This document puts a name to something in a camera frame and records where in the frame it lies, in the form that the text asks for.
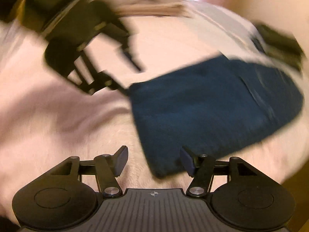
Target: fuzzy pink fabric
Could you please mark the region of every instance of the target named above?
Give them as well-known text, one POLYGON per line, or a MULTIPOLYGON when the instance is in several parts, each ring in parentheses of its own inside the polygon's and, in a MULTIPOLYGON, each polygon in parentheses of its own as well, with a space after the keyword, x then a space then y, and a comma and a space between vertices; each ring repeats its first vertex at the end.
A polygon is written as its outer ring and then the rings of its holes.
MULTIPOLYGON (((144 73, 135 74, 115 51, 117 45, 103 36, 95 38, 88 47, 94 63, 126 87, 219 55, 179 18, 126 20, 137 29, 132 46, 146 68, 144 73)), ((45 66, 45 48, 42 39, 27 34, 18 52, 0 72, 1 215, 17 222, 11 208, 14 194, 67 157, 91 160, 100 154, 113 154, 122 145, 129 148, 129 161, 117 179, 123 190, 188 187, 192 179, 186 173, 163 180, 151 175, 128 98, 108 89, 93 96, 79 92, 45 66)), ((308 80, 299 83, 309 95, 308 80)), ((282 182, 308 157, 308 133, 306 108, 293 123, 234 156, 282 182)), ((94 177, 84 179, 96 189, 94 177)), ((225 177, 216 178, 213 188, 224 180, 225 177)))

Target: crosshair logo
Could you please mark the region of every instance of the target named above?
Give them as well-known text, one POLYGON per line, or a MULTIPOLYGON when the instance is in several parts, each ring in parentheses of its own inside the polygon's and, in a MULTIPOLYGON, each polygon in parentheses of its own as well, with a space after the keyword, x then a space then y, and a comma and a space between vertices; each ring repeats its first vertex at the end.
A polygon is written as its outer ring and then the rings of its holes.
POLYGON ((150 194, 151 194, 152 196, 157 196, 159 193, 156 192, 156 191, 153 191, 153 192, 151 192, 150 194))

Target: wooden surface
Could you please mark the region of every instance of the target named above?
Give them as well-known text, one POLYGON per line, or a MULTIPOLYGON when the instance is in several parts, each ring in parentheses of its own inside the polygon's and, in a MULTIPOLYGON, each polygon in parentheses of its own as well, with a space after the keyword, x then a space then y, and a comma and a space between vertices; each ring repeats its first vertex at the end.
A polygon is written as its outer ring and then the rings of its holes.
MULTIPOLYGON (((298 232, 309 219, 309 161, 294 176, 282 184, 296 201, 296 210, 288 224, 291 232, 298 232)), ((301 232, 309 232, 309 223, 301 232)))

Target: bed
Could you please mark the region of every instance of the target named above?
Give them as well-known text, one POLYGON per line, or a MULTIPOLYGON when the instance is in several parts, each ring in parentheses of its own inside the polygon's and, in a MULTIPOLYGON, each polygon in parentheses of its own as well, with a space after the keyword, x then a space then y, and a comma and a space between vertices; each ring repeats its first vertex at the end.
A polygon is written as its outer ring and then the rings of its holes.
MULTIPOLYGON (((144 73, 135 73, 115 52, 117 45, 104 36, 96 37, 87 48, 93 62, 125 87, 221 54, 283 69, 304 94, 301 114, 260 143, 222 158, 241 157, 282 183, 309 156, 308 77, 259 54, 246 39, 254 27, 245 19, 206 3, 184 3, 190 16, 123 18, 135 30, 132 50, 145 67, 144 73), (224 25, 226 20, 218 15, 230 21, 224 25), (229 27, 235 22, 242 25, 241 30, 229 27)), ((108 89, 92 96, 76 90, 45 66, 47 43, 30 32, 22 34, 21 46, 2 60, 6 65, 0 72, 1 216, 17 223, 11 208, 14 194, 69 156, 91 160, 100 154, 114 154, 122 145, 129 148, 129 160, 117 179, 123 190, 188 187, 192 178, 187 173, 165 179, 151 174, 128 98, 108 89)), ((212 191, 225 179, 215 177, 212 191)), ((84 177, 83 182, 97 190, 94 177, 84 177)))

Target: dark blue fabric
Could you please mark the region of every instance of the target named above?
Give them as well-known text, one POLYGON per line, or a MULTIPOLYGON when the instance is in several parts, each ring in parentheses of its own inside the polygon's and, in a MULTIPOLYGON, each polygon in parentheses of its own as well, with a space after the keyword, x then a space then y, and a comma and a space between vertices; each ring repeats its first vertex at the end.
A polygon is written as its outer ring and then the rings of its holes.
POLYGON ((183 145, 196 154, 226 156, 292 121, 303 103, 284 72, 225 56, 132 84, 129 93, 140 141, 157 177, 184 170, 183 145))

